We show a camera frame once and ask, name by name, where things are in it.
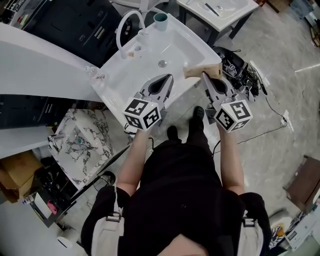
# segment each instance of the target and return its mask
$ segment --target marble sink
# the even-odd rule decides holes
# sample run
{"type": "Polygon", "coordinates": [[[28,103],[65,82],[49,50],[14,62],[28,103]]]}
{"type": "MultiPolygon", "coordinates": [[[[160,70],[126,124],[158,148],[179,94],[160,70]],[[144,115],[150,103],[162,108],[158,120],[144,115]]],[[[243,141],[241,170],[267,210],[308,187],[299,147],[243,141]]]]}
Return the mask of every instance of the marble sink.
{"type": "Polygon", "coordinates": [[[110,111],[69,109],[55,135],[49,137],[49,150],[80,190],[129,142],[110,111]]]}
{"type": "Polygon", "coordinates": [[[103,84],[91,84],[122,126],[127,122],[122,115],[124,105],[148,80],[163,74],[173,75],[173,87],[165,102],[168,108],[200,80],[198,77],[185,79],[183,67],[221,62],[201,38],[170,14],[166,31],[158,31],[155,24],[151,24],[144,32],[147,37],[138,33],[122,46],[127,54],[125,59],[118,51],[101,67],[99,72],[106,77],[103,84]],[[166,65],[160,67],[160,61],[166,65]]]}

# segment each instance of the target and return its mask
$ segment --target white sink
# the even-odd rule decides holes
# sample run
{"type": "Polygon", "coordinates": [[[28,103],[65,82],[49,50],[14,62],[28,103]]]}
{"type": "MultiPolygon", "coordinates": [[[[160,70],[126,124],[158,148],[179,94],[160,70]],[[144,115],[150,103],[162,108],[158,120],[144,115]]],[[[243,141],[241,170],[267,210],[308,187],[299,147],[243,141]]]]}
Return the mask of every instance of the white sink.
{"type": "Polygon", "coordinates": [[[178,0],[178,3],[217,31],[222,31],[259,6],[253,0],[178,0]]]}
{"type": "Polygon", "coordinates": [[[173,75],[171,94],[165,102],[168,108],[200,80],[198,77],[185,79],[183,67],[221,62],[202,39],[170,14],[166,31],[158,31],[151,24],[145,32],[149,37],[148,45],[140,43],[143,36],[135,36],[122,48],[128,55],[126,59],[122,59],[118,51],[102,66],[100,72],[107,74],[104,85],[92,84],[123,126],[127,122],[122,115],[124,105],[148,80],[163,74],[173,75]],[[166,67],[159,67],[162,60],[167,62],[166,67]]]}

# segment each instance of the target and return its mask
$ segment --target hand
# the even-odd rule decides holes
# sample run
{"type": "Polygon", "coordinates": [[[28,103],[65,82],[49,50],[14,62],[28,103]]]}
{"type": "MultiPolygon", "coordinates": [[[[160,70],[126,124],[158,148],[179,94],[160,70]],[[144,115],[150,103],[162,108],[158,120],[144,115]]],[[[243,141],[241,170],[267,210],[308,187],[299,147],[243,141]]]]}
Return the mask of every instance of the hand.
{"type": "Polygon", "coordinates": [[[232,132],[226,132],[226,130],[219,123],[216,123],[216,127],[219,130],[220,138],[221,137],[233,137],[232,132]]]}
{"type": "Polygon", "coordinates": [[[149,137],[151,130],[152,130],[152,129],[149,129],[149,130],[145,131],[145,130],[137,129],[135,135],[138,135],[138,134],[139,134],[139,136],[149,137]]]}

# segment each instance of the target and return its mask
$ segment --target black shoe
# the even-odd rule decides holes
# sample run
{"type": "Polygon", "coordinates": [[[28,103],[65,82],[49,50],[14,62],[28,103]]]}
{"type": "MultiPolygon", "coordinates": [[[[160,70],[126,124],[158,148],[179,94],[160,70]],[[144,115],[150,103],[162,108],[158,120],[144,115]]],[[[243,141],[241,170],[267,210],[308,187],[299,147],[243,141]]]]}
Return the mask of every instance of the black shoe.
{"type": "Polygon", "coordinates": [[[169,140],[179,140],[177,127],[175,127],[174,125],[170,126],[168,130],[166,130],[166,135],[168,136],[169,140]]]}
{"type": "Polygon", "coordinates": [[[203,120],[205,116],[205,111],[201,106],[196,106],[193,110],[193,116],[194,119],[201,119],[203,120]]]}

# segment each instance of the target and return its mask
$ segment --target sticker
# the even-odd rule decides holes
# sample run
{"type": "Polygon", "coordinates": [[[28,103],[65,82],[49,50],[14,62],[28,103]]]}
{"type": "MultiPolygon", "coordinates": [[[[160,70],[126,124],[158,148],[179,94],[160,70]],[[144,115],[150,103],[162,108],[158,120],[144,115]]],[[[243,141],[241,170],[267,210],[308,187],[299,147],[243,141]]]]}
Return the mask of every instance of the sticker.
{"type": "Polygon", "coordinates": [[[235,123],[233,119],[225,112],[223,109],[220,109],[218,115],[215,118],[226,130],[229,130],[230,127],[235,123]]]}
{"type": "Polygon", "coordinates": [[[251,117],[245,104],[241,101],[230,103],[230,107],[232,108],[232,110],[238,120],[251,117]]]}
{"type": "Polygon", "coordinates": [[[152,126],[156,121],[159,120],[159,113],[157,107],[155,107],[152,111],[150,111],[144,118],[145,127],[148,129],[152,126]]]}
{"type": "Polygon", "coordinates": [[[95,79],[104,80],[106,79],[106,74],[98,74],[95,79]]]}
{"type": "Polygon", "coordinates": [[[238,122],[238,123],[236,124],[236,126],[233,127],[233,129],[232,129],[231,131],[233,132],[233,131],[235,131],[235,130],[241,129],[241,128],[244,127],[249,121],[250,121],[250,119],[244,120],[244,121],[242,121],[242,122],[238,122]]]}
{"type": "Polygon", "coordinates": [[[148,105],[148,102],[141,101],[138,99],[133,99],[133,101],[131,101],[131,103],[129,104],[129,106],[126,108],[124,112],[130,113],[136,116],[140,116],[140,114],[142,113],[142,111],[144,111],[147,105],[148,105]]]}
{"type": "Polygon", "coordinates": [[[126,115],[126,114],[124,116],[125,116],[126,120],[128,121],[128,124],[130,126],[137,127],[139,129],[143,130],[141,122],[140,122],[140,120],[138,118],[132,117],[132,116],[129,116],[129,115],[126,115]]]}

